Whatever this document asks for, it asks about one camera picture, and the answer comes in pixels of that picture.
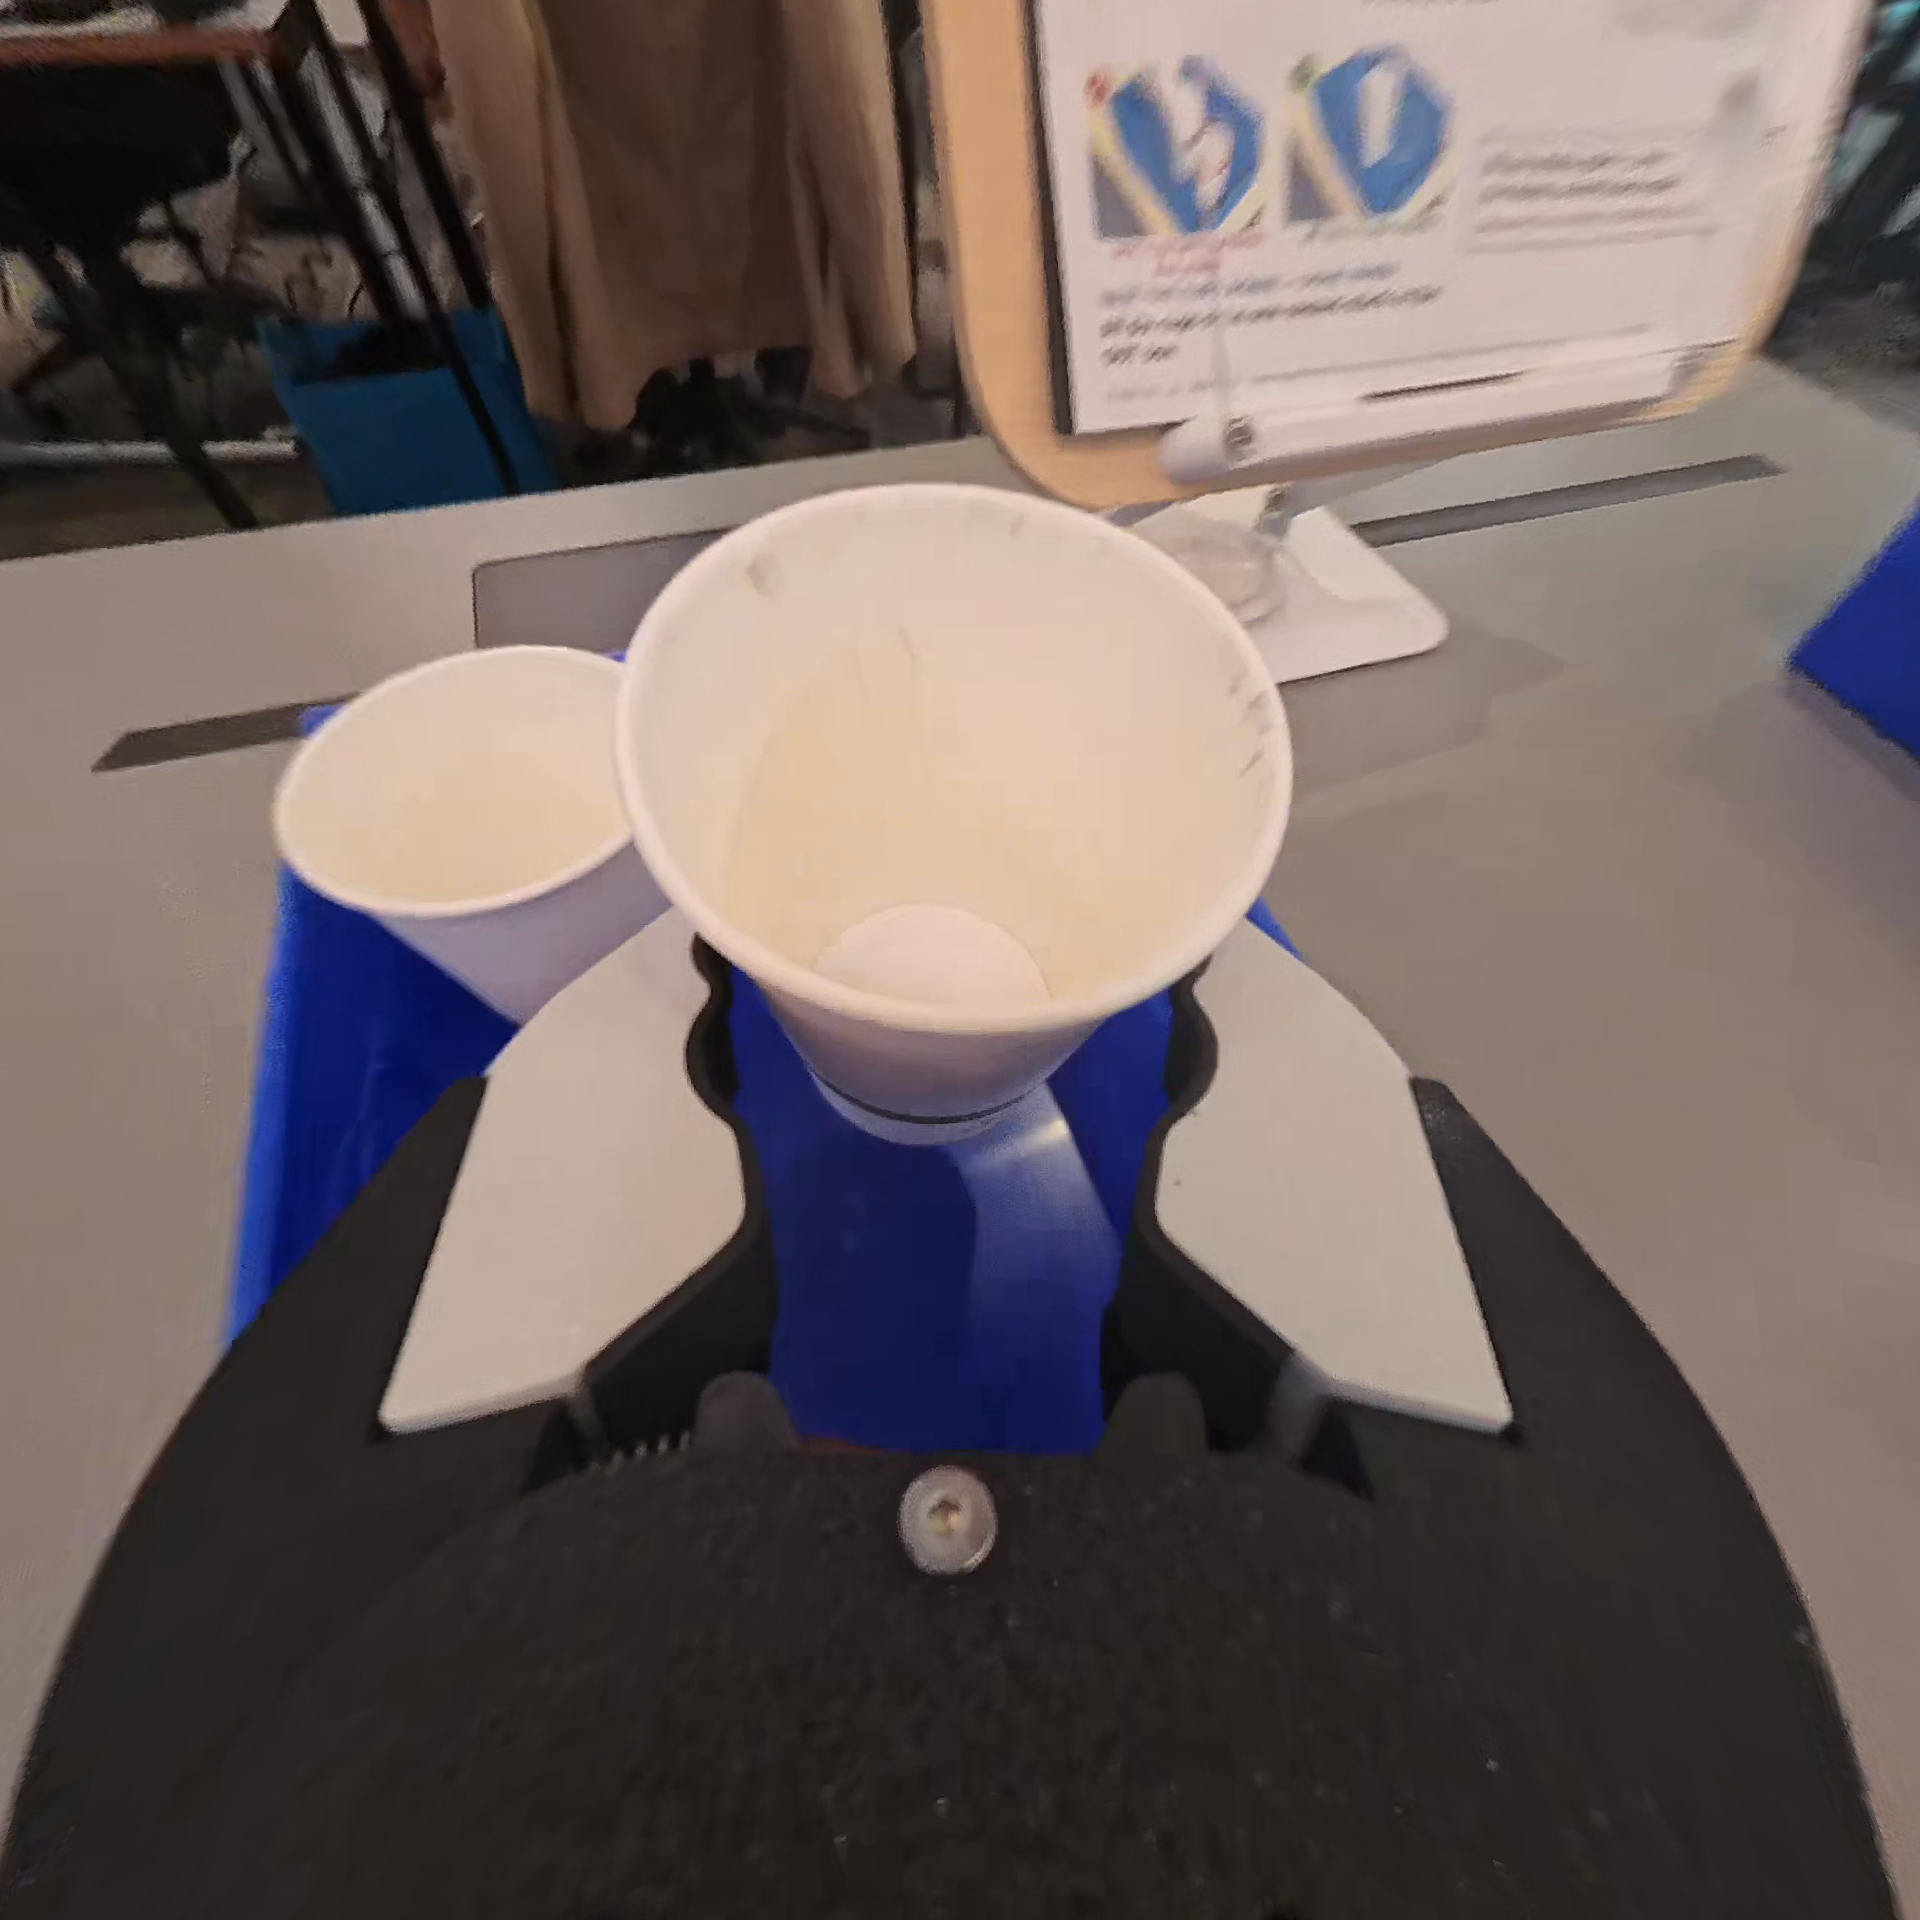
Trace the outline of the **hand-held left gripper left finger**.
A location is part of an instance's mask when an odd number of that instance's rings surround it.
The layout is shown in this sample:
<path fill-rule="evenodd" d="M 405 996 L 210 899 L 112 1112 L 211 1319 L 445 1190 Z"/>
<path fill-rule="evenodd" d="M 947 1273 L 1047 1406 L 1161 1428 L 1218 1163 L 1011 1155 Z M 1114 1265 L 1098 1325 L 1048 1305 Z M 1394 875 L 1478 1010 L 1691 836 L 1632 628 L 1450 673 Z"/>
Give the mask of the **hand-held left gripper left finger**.
<path fill-rule="evenodd" d="M 588 1440 L 692 1435 L 767 1375 L 778 1258 L 738 1112 L 735 973 L 675 909 L 562 989 L 485 1072 L 381 1423 L 562 1406 Z"/>

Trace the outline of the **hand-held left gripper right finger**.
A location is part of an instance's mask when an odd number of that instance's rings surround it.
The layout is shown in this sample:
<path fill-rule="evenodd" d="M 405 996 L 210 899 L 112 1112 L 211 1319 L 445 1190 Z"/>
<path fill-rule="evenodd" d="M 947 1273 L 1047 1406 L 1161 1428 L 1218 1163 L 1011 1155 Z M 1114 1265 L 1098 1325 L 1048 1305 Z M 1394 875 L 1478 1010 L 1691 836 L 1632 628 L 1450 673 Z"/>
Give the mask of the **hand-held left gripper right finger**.
<path fill-rule="evenodd" d="M 1232 935 L 1171 992 L 1162 1089 L 1104 1312 L 1107 1408 L 1182 1376 L 1218 1450 L 1307 1466 L 1352 1412 L 1505 1436 L 1414 1076 L 1358 1006 Z"/>

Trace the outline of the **blue floor box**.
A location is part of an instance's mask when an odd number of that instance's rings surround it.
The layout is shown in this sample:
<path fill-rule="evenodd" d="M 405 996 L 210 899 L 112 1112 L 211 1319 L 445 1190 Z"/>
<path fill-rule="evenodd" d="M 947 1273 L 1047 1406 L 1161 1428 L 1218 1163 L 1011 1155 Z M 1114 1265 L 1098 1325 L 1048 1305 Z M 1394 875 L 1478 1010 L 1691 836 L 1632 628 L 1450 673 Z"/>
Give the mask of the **blue floor box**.
<path fill-rule="evenodd" d="M 501 315 L 445 318 L 517 492 L 561 489 L 550 435 L 527 405 Z M 507 493 L 492 442 L 424 320 L 261 320 L 275 393 L 340 516 Z"/>

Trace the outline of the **blue plastic bin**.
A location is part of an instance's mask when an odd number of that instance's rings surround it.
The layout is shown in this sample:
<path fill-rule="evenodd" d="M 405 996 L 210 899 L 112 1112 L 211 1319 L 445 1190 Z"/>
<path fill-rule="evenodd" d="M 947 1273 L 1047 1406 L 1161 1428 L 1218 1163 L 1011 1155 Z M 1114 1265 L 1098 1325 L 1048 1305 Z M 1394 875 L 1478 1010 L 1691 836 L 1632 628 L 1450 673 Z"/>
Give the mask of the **blue plastic bin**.
<path fill-rule="evenodd" d="M 1918 512 L 1808 628 L 1788 670 L 1918 760 Z"/>
<path fill-rule="evenodd" d="M 238 1199 L 225 1343 L 322 1240 L 441 1095 L 514 1026 L 354 909 L 277 865 L 277 922 Z M 1165 1112 L 1170 993 L 1052 1076 L 1075 1199 L 1104 1226 L 1018 1226 L 974 1273 L 960 1148 L 892 1145 L 828 1108 L 750 980 L 735 980 L 735 1113 L 754 1140 L 781 1280 L 771 1380 L 815 1435 L 900 1450 L 1084 1450 L 1098 1333 L 1147 1143 Z"/>

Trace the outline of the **white document stand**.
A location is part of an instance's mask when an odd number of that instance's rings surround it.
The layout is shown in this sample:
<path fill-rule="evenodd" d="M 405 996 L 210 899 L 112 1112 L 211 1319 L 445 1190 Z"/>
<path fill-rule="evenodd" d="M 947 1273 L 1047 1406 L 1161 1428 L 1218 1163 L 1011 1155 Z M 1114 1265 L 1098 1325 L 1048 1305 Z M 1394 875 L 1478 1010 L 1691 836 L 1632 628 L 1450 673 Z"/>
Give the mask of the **white document stand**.
<path fill-rule="evenodd" d="M 1450 618 L 1337 515 L 1355 489 L 1527 436 L 1684 412 L 1731 343 L 1568 343 L 1478 370 L 1392 370 L 1302 396 L 1211 399 L 1158 459 L 1174 500 L 1110 509 L 1210 586 L 1272 680 L 1432 653 Z"/>

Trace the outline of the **green-banded white paper cup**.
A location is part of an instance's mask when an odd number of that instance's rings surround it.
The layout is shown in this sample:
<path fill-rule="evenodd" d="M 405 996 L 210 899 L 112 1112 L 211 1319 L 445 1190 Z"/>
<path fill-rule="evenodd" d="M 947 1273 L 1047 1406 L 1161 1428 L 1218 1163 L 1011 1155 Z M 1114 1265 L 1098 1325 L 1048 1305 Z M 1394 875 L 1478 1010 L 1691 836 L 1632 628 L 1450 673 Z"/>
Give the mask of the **green-banded white paper cup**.
<path fill-rule="evenodd" d="M 668 909 L 615 766 L 620 663 L 502 646 L 408 668 L 305 738 L 282 865 L 527 1022 Z"/>
<path fill-rule="evenodd" d="M 720 538 L 642 613 L 611 728 L 664 893 L 897 1143 L 982 1135 L 1194 973 L 1295 785 L 1218 590 L 1107 516 L 958 483 Z"/>

